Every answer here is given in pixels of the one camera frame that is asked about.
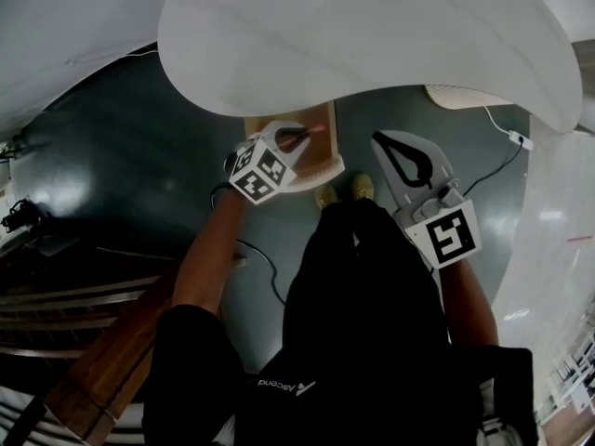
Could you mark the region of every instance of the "shoe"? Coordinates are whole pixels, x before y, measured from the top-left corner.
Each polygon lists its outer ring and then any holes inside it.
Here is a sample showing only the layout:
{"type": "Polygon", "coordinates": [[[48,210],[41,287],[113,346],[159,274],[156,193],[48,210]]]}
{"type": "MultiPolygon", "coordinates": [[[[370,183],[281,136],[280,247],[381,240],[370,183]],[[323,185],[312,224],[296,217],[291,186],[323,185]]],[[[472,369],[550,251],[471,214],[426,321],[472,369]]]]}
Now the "shoe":
{"type": "Polygon", "coordinates": [[[362,198],[374,200],[374,183],[372,183],[372,178],[367,174],[355,176],[351,182],[351,197],[355,202],[362,198]]]}
{"type": "Polygon", "coordinates": [[[332,185],[328,183],[316,187],[314,191],[314,198],[316,204],[321,210],[324,210],[329,204],[338,203],[337,192],[332,185]]]}

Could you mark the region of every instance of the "black shirt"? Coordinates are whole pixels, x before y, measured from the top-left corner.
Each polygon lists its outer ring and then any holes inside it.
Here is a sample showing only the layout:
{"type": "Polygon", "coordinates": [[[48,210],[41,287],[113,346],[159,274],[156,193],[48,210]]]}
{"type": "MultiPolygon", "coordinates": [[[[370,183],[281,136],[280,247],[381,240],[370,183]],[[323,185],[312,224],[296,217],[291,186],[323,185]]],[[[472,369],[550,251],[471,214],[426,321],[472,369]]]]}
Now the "black shirt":
{"type": "Polygon", "coordinates": [[[425,346],[415,333],[373,329],[357,345],[284,348],[248,377],[213,314],[172,308],[157,329],[146,443],[210,444],[235,415],[240,446],[475,445],[483,418],[478,386],[494,378],[496,413],[524,445],[537,444],[528,350],[461,352],[448,343],[425,346]]]}

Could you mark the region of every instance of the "white cable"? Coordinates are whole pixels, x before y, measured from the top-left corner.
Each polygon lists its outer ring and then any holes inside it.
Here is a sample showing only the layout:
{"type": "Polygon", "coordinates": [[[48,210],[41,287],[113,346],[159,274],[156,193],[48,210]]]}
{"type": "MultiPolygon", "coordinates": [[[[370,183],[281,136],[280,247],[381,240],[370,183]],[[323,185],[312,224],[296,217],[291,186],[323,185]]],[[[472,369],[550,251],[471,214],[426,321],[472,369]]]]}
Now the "white cable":
{"type": "Polygon", "coordinates": [[[136,56],[145,56],[145,55],[148,55],[150,53],[159,53],[159,50],[158,49],[152,49],[150,51],[145,51],[144,53],[138,53],[137,55],[136,54],[130,54],[130,55],[122,55],[121,56],[120,54],[111,54],[111,55],[103,55],[103,56],[96,57],[96,58],[90,58],[90,59],[67,59],[64,62],[64,64],[66,66],[76,66],[79,63],[93,64],[93,63],[98,63],[98,62],[104,61],[105,59],[110,59],[110,58],[113,58],[113,57],[119,57],[119,58],[116,58],[114,60],[114,61],[117,61],[117,60],[122,59],[122,58],[130,58],[130,57],[136,57],[136,56]]]}
{"type": "Polygon", "coordinates": [[[504,132],[507,136],[510,136],[510,132],[508,130],[504,130],[502,127],[500,127],[498,124],[496,124],[496,121],[494,120],[494,117],[492,117],[492,113],[490,112],[490,110],[487,109],[486,106],[483,106],[483,108],[487,112],[487,115],[490,118],[490,121],[492,121],[492,124],[494,125],[494,127],[496,129],[498,129],[500,132],[504,132]]]}
{"type": "Polygon", "coordinates": [[[140,53],[138,55],[124,55],[124,56],[122,56],[122,58],[128,58],[128,57],[131,57],[131,56],[145,56],[145,55],[148,55],[149,53],[159,53],[159,50],[158,49],[152,49],[151,51],[146,51],[145,53],[140,53]]]}

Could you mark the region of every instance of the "black cable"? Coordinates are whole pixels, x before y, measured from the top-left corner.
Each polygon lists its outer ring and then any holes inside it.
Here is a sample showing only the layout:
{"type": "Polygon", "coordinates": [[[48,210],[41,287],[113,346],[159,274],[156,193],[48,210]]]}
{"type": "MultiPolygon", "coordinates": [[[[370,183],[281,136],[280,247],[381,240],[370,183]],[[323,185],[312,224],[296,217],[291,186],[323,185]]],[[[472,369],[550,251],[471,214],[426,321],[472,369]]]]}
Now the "black cable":
{"type": "MultiPolygon", "coordinates": [[[[211,210],[215,210],[215,195],[217,194],[217,192],[221,189],[233,189],[233,185],[231,183],[219,183],[218,185],[215,186],[215,188],[211,191],[211,210]]],[[[267,263],[269,263],[269,265],[271,266],[271,270],[272,270],[272,276],[271,276],[271,289],[272,289],[272,293],[275,294],[275,297],[277,299],[279,299],[279,302],[283,305],[285,305],[285,301],[283,301],[283,298],[281,297],[281,295],[279,294],[279,291],[277,290],[277,284],[276,284],[276,279],[277,279],[277,267],[275,266],[275,264],[272,262],[272,260],[264,254],[264,252],[262,252],[260,249],[256,248],[256,246],[254,244],[245,242],[244,240],[236,240],[236,242],[238,242],[239,244],[241,244],[242,246],[245,246],[246,248],[250,248],[252,251],[256,252],[257,254],[261,255],[265,261],[267,261],[267,263]]]]}
{"type": "Polygon", "coordinates": [[[463,197],[466,197],[466,196],[469,194],[469,192],[470,192],[470,191],[472,191],[472,190],[475,188],[475,186],[476,186],[478,183],[480,183],[480,182],[483,182],[484,180],[487,180],[489,177],[493,177],[495,174],[499,173],[499,172],[500,172],[500,170],[502,170],[502,169],[503,169],[505,166],[507,166],[508,164],[510,164],[510,163],[511,163],[511,162],[512,162],[514,159],[516,159],[516,158],[517,158],[517,155],[519,155],[519,153],[520,153],[520,152],[521,152],[521,150],[522,150],[522,143],[523,143],[523,142],[524,142],[524,139],[523,139],[523,138],[521,138],[521,146],[520,146],[520,147],[519,147],[519,149],[516,151],[516,153],[515,153],[515,154],[514,154],[514,155],[513,155],[513,156],[512,156],[512,157],[511,157],[509,160],[507,160],[506,162],[504,162],[502,165],[500,165],[500,166],[499,166],[499,167],[498,167],[496,170],[494,170],[493,172],[490,172],[490,173],[489,173],[489,174],[487,174],[486,176],[483,176],[483,177],[481,177],[481,178],[478,178],[477,180],[475,180],[475,181],[473,182],[473,184],[472,184],[472,185],[469,187],[469,189],[468,189],[468,190],[467,190],[465,193],[463,193],[463,197]]]}

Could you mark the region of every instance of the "white wall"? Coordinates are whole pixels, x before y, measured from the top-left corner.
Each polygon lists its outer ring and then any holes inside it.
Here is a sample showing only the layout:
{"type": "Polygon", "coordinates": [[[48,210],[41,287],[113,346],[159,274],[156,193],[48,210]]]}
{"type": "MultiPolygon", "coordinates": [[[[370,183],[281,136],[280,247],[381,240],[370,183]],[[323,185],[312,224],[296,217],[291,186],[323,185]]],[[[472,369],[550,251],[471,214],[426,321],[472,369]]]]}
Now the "white wall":
{"type": "Polygon", "coordinates": [[[163,0],[0,0],[0,134],[157,40],[163,0]]]}
{"type": "Polygon", "coordinates": [[[493,305],[500,343],[534,355],[535,405],[595,296],[595,138],[556,134],[531,117],[526,193],[493,305]]]}

